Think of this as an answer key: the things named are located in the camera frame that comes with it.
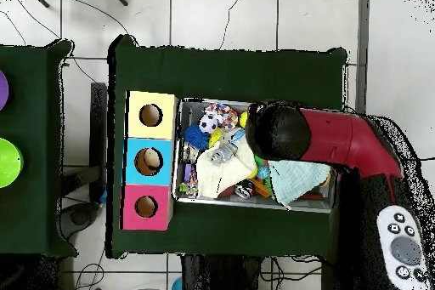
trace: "hole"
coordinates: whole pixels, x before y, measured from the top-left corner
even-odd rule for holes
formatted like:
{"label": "hole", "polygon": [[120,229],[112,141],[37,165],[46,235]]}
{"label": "hole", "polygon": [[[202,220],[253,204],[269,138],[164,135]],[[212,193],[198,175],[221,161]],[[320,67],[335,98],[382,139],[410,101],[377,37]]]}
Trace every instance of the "hole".
{"label": "hole", "polygon": [[163,112],[160,107],[155,104],[147,104],[142,106],[139,112],[139,120],[143,125],[148,127],[155,127],[161,123]]}
{"label": "hole", "polygon": [[154,147],[141,149],[134,158],[134,166],[143,176],[156,175],[163,166],[163,156]]}
{"label": "hole", "polygon": [[157,201],[152,196],[142,196],[134,204],[134,210],[142,218],[151,218],[157,212]]}

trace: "purple disc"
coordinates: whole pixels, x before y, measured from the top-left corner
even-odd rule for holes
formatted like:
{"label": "purple disc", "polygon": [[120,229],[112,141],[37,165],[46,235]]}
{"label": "purple disc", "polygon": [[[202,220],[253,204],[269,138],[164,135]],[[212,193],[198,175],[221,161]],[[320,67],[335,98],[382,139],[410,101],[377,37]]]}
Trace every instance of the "purple disc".
{"label": "purple disc", "polygon": [[8,80],[0,71],[0,110],[6,105],[9,96]]}

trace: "light green cloth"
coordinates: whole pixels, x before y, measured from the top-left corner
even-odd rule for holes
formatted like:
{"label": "light green cloth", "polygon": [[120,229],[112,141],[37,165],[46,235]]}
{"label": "light green cloth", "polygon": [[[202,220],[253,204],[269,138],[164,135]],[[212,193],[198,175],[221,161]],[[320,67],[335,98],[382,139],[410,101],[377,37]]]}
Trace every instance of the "light green cloth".
{"label": "light green cloth", "polygon": [[314,162],[268,161],[272,189],[277,202],[291,209],[291,202],[322,184],[330,167]]}

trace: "blue fuzzy toy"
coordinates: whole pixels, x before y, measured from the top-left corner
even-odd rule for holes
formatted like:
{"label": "blue fuzzy toy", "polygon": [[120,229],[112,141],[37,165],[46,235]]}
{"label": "blue fuzzy toy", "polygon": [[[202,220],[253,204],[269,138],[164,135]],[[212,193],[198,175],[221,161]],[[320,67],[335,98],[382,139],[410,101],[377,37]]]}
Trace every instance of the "blue fuzzy toy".
{"label": "blue fuzzy toy", "polygon": [[184,140],[199,150],[208,149],[208,137],[206,133],[200,131],[197,124],[192,124],[184,130]]}

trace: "green table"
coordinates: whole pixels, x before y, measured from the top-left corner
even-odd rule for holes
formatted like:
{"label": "green table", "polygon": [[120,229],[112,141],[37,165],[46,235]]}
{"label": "green table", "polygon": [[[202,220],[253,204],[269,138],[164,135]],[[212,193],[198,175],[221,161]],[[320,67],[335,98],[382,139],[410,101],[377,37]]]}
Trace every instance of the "green table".
{"label": "green table", "polygon": [[119,36],[109,49],[108,255],[326,255],[330,224],[324,213],[175,202],[167,231],[119,230],[125,92],[168,93],[179,99],[285,99],[340,110],[346,58],[342,48],[328,53],[141,48],[130,36]]}
{"label": "green table", "polygon": [[16,144],[24,167],[0,189],[0,253],[76,253],[58,231],[60,209],[60,62],[71,42],[45,48],[0,46],[10,101],[0,111],[0,137]]}

